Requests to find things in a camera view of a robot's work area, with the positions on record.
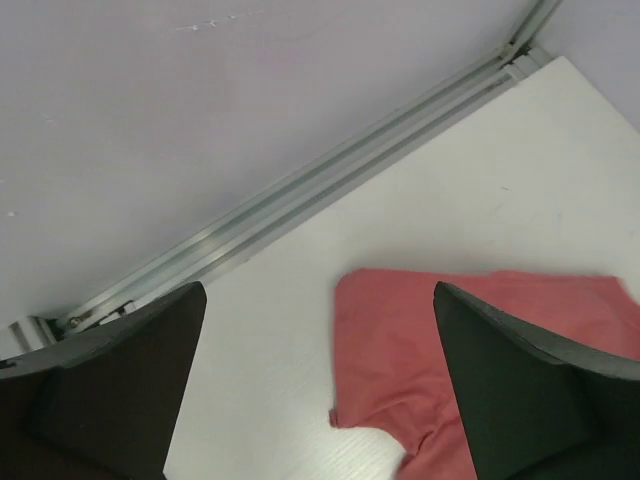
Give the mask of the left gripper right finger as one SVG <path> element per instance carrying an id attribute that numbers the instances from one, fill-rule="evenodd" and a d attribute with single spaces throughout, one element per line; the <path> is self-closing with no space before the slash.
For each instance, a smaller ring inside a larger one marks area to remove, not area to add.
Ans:
<path id="1" fill-rule="evenodd" d="M 434 311 L 478 478 L 638 478 L 638 362 L 449 283 Z"/>

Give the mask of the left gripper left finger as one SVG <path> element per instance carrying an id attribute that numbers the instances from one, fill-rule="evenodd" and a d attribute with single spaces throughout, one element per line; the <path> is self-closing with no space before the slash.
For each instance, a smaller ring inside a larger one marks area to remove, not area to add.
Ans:
<path id="1" fill-rule="evenodd" d="M 2 478 L 164 478 L 206 304 L 185 284 L 2 361 Z"/>

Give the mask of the salmon pink t shirt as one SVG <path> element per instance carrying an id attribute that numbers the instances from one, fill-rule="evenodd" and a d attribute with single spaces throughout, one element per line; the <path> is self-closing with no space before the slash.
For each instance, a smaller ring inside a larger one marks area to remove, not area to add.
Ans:
<path id="1" fill-rule="evenodd" d="M 579 343 L 639 357 L 639 305 L 616 277 L 388 269 L 345 275 L 334 296 L 330 423 L 391 435 L 406 452 L 399 479 L 476 476 L 438 336 L 438 282 Z"/>

